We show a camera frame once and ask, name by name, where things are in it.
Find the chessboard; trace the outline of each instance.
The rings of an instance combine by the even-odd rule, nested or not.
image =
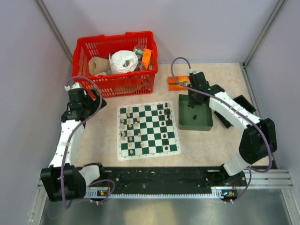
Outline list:
[[[118,160],[181,153],[172,101],[121,106],[117,120]]]

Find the metal floor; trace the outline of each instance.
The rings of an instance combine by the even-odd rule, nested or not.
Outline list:
[[[218,199],[111,199],[63,210],[46,201],[41,225],[291,225],[281,190],[248,190],[235,204]]]

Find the snack package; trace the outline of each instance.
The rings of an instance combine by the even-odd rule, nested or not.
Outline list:
[[[179,80],[179,82],[186,86],[191,84],[188,76],[177,76],[176,78]],[[168,86],[169,90],[187,90],[186,88],[180,86],[172,76],[168,77]]]

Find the cable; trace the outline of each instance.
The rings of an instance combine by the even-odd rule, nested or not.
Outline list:
[[[173,65],[174,65],[174,62],[175,62],[176,60],[179,60],[179,59],[182,59],[182,60],[184,60],[184,61],[187,62],[190,71],[191,71],[192,68],[191,68],[191,65],[190,65],[189,61],[188,61],[186,58],[184,58],[184,57],[177,57],[177,58],[175,58],[175,59],[173,60],[173,62],[171,63],[171,74],[172,74],[173,78],[175,79],[175,81],[176,81],[180,86],[182,86],[182,87],[184,87],[184,88],[186,88],[186,89],[188,89],[188,90],[191,90],[191,91],[193,91],[193,92],[197,92],[197,93],[199,93],[199,94],[208,96],[208,97],[210,97],[210,98],[214,98],[214,99],[220,101],[221,103],[223,103],[224,105],[226,105],[228,108],[231,108],[231,106],[230,106],[227,102],[223,101],[222,99],[220,99],[220,98],[218,98],[218,97],[216,97],[216,96],[214,96],[214,95],[208,94],[208,93],[203,92],[203,91],[200,91],[200,90],[196,90],[196,89],[190,88],[190,87],[184,85],[183,83],[180,83],[179,80],[177,79],[177,77],[174,75],[174,72],[173,72]],[[272,152],[271,152],[271,149],[270,149],[270,147],[269,147],[269,144],[268,144],[268,141],[267,141],[266,136],[264,135],[264,133],[262,132],[262,130],[261,130],[254,122],[252,122],[248,117],[244,116],[243,114],[241,114],[240,112],[238,112],[238,111],[237,111],[236,109],[234,109],[234,108],[231,108],[231,110],[234,111],[236,114],[238,114],[238,115],[239,115],[240,117],[242,117],[243,119],[245,119],[245,120],[246,120],[248,123],[250,123],[252,126],[254,126],[255,129],[256,129],[256,130],[259,132],[259,134],[261,135],[261,137],[262,137],[262,139],[263,139],[263,142],[265,143],[265,145],[266,145],[266,147],[267,147],[268,158],[269,158],[269,165],[268,165],[267,169],[265,169],[265,170],[257,170],[257,169],[255,169],[255,168],[253,168],[253,167],[249,167],[249,168],[250,168],[251,170],[255,171],[255,172],[258,172],[258,173],[266,173],[266,172],[269,171],[269,170],[271,169],[271,167],[272,167]]]
[[[102,183],[102,182],[111,182],[111,183],[113,184],[113,188],[112,188],[112,190],[108,193],[108,195],[107,195],[104,199],[102,199],[101,201],[99,201],[98,203],[103,203],[103,202],[105,202],[105,201],[108,199],[108,197],[113,193],[114,189],[116,188],[115,182],[114,182],[113,180],[111,180],[111,179],[104,179],[104,180],[98,180],[98,181],[95,181],[95,182],[91,183],[91,184],[89,185],[89,187],[91,187],[91,186],[93,186],[93,185],[95,185],[95,184],[98,184],[98,183]],[[72,206],[75,206],[75,205],[77,205],[78,203],[87,202],[87,201],[90,201],[90,200],[89,200],[89,199],[82,199],[82,200],[79,200],[79,201],[75,202],[74,204],[72,204]],[[71,200],[71,201],[69,202],[69,204],[68,204],[68,209],[70,208],[71,203],[72,203],[72,200]],[[68,209],[64,209],[63,211],[61,211],[60,213],[58,213],[56,216],[52,217],[52,216],[50,216],[50,212],[49,212],[49,208],[48,208],[48,209],[47,209],[47,215],[48,215],[48,217],[49,217],[51,220],[54,220],[54,219],[57,219],[58,217],[60,217],[60,216],[61,216],[64,212],[66,212]]]
[[[242,191],[242,193],[240,193],[239,196],[236,199],[230,201],[232,204],[235,203],[237,200],[239,200],[245,194],[245,192],[247,191],[248,187],[250,186],[250,183],[251,183],[251,180],[252,180],[252,173],[251,173],[251,169],[249,167],[246,168],[246,169],[249,170],[249,180],[248,180],[248,183],[247,183],[246,187],[244,188],[244,190]]]
[[[70,137],[68,138],[67,140],[67,143],[70,143],[75,131],[82,125],[84,124],[86,121],[88,121],[89,119],[91,119],[94,115],[96,115],[96,113],[100,110],[101,108],[101,105],[102,105],[102,94],[101,94],[101,91],[99,89],[99,87],[96,85],[95,82],[93,82],[91,79],[87,78],[87,77],[84,77],[84,76],[73,76],[71,77],[66,86],[68,86],[68,84],[71,82],[71,80],[75,79],[75,78],[82,78],[82,79],[85,79],[89,82],[91,82],[95,88],[97,89],[97,92],[100,96],[100,104],[97,108],[97,110],[91,115],[89,116],[88,118],[86,118],[84,121],[82,121],[81,123],[79,123],[75,128],[74,130],[72,131],[72,133],[70,134]],[[66,201],[66,193],[65,193],[65,184],[64,184],[64,179],[63,179],[63,171],[64,171],[64,167],[65,167],[65,161],[66,161],[66,158],[67,158],[67,152],[68,152],[68,148],[69,148],[69,145],[66,145],[66,148],[65,148],[65,152],[64,152],[64,155],[63,155],[63,158],[62,158],[62,162],[61,162],[61,169],[60,169],[60,186],[61,186],[61,196],[62,196],[62,201],[64,203],[64,206],[65,206],[65,209],[68,209],[70,207],[70,205],[67,205],[67,201]]]

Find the white wall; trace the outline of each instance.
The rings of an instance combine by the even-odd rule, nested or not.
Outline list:
[[[2,1],[0,21],[0,218],[23,225],[58,142],[69,62],[33,0]]]
[[[151,30],[159,61],[244,62],[277,0],[44,0],[73,53],[80,37]]]
[[[274,120],[277,162],[300,197],[300,1],[288,0],[248,66],[264,117]]]

